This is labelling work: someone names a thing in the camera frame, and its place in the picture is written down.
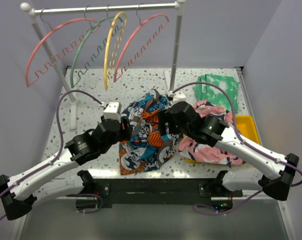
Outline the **blue orange patterned shorts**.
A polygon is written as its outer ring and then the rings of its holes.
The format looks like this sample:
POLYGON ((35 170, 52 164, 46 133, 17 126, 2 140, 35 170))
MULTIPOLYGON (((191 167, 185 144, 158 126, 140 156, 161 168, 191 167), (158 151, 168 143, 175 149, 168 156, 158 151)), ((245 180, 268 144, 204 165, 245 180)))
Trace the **blue orange patterned shorts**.
POLYGON ((180 134, 160 134, 158 113, 171 106, 156 89, 130 103, 121 113, 128 117, 131 139, 119 143, 121 175, 156 171, 176 153, 180 134))

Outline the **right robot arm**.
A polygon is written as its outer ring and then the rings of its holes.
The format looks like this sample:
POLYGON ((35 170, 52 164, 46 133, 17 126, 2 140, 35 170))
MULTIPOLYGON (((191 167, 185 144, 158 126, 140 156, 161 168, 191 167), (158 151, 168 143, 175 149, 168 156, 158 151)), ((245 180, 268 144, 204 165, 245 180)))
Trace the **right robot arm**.
POLYGON ((294 153, 283 155, 242 136, 234 124, 217 116, 202 117, 185 101, 158 113, 160 135, 184 134, 198 144, 215 147, 232 154, 257 170, 257 176, 227 171, 214 183, 214 192, 221 197, 238 190, 258 190, 267 196, 286 201, 294 186, 299 157, 294 153))

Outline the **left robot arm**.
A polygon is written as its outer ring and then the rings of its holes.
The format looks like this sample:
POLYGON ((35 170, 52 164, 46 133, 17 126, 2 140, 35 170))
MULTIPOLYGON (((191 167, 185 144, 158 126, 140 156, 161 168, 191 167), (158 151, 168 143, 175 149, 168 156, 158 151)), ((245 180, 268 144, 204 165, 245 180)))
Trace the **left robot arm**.
POLYGON ((95 129, 76 135, 52 157, 15 176, 0 175, 0 199, 9 220, 28 214, 33 204, 64 195, 90 196, 95 190, 88 171, 71 180, 56 178, 107 153, 118 142, 131 139, 132 128, 125 116, 103 119, 95 129))

